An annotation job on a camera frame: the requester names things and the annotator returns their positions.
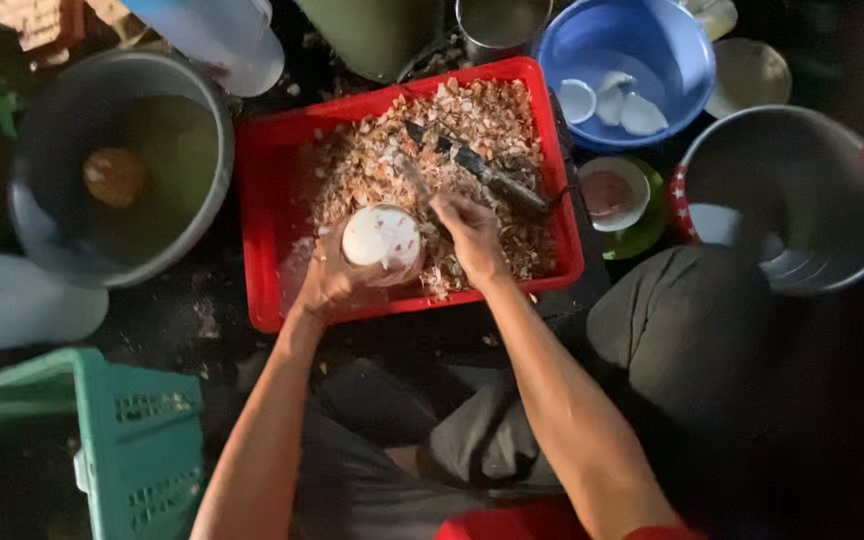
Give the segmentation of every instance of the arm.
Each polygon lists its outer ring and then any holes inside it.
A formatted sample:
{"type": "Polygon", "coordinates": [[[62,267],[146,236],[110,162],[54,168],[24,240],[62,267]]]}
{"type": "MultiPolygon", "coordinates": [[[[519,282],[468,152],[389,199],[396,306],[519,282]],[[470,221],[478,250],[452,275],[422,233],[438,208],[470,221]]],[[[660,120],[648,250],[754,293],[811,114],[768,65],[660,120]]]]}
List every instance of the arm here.
{"type": "Polygon", "coordinates": [[[520,292],[498,244],[496,216],[454,195],[432,204],[486,297],[535,439],[585,530],[620,540],[641,527],[680,525],[629,423],[520,292]]]}
{"type": "Polygon", "coordinates": [[[344,227],[320,240],[298,298],[228,437],[192,529],[194,540],[288,537],[309,368],[328,323],[376,268],[350,268],[344,227]]]}

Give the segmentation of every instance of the green container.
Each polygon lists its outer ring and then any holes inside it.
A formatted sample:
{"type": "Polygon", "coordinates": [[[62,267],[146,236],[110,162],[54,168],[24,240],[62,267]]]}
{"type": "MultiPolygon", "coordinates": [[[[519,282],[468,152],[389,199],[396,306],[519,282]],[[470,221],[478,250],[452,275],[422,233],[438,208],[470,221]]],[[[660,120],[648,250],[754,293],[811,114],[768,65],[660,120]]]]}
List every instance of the green container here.
{"type": "Polygon", "coordinates": [[[295,0],[345,65],[379,83],[443,32],[445,0],[295,0]]]}
{"type": "Polygon", "coordinates": [[[201,407],[194,376],[94,349],[0,371],[0,538],[81,536],[77,526],[97,539],[188,538],[205,488],[201,407]]]}

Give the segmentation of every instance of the plastic bottle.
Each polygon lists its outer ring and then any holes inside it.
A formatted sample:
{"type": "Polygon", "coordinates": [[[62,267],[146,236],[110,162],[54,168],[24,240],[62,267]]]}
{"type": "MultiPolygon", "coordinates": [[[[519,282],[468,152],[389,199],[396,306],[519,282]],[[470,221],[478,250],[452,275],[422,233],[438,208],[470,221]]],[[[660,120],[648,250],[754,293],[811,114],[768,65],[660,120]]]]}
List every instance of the plastic bottle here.
{"type": "Polygon", "coordinates": [[[282,76],[285,53],[269,28],[268,0],[123,0],[229,93],[250,97],[282,76]]]}
{"type": "Polygon", "coordinates": [[[0,254],[0,349],[85,338],[108,310],[108,291],[72,286],[28,259],[0,254]]]}

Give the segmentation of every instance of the teal plastic basket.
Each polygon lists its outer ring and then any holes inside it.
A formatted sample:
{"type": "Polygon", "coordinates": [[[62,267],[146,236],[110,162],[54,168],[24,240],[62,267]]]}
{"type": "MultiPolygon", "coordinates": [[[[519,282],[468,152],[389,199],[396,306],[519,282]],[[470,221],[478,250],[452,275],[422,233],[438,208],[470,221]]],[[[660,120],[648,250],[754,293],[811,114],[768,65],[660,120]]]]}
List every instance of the teal plastic basket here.
{"type": "Polygon", "coordinates": [[[201,408],[194,376],[110,364],[94,349],[0,371],[0,439],[64,417],[74,430],[78,417],[71,465],[96,539],[188,537],[205,488],[201,408]]]}

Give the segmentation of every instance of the red tray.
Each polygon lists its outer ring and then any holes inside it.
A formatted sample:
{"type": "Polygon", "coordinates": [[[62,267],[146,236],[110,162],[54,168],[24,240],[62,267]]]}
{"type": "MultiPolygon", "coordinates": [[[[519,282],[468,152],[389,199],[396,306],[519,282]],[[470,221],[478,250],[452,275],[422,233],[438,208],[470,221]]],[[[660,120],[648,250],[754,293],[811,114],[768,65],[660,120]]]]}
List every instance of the red tray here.
{"type": "MultiPolygon", "coordinates": [[[[348,124],[368,116],[379,117],[400,95],[434,95],[439,83],[450,77],[457,78],[461,84],[476,79],[522,80],[532,95],[532,111],[545,156],[542,165],[545,192],[556,194],[566,187],[566,168],[559,148],[546,80],[542,68],[530,57],[514,57],[402,86],[389,86],[375,92],[250,119],[236,129],[235,178],[242,204],[248,315],[258,330],[276,333],[282,328],[280,263],[288,257],[293,243],[309,236],[311,232],[311,226],[306,222],[308,210],[298,203],[302,186],[297,183],[307,178],[305,174],[300,174],[305,172],[301,165],[300,148],[315,137],[316,129],[330,133],[339,124],[348,124]]],[[[556,242],[558,274],[523,281],[523,291],[564,288],[578,280],[585,269],[570,195],[566,194],[556,207],[549,219],[549,228],[556,242]]],[[[482,295],[475,290],[454,293],[445,300],[426,296],[391,300],[356,308],[345,313],[340,322],[480,300],[482,295]]]]}

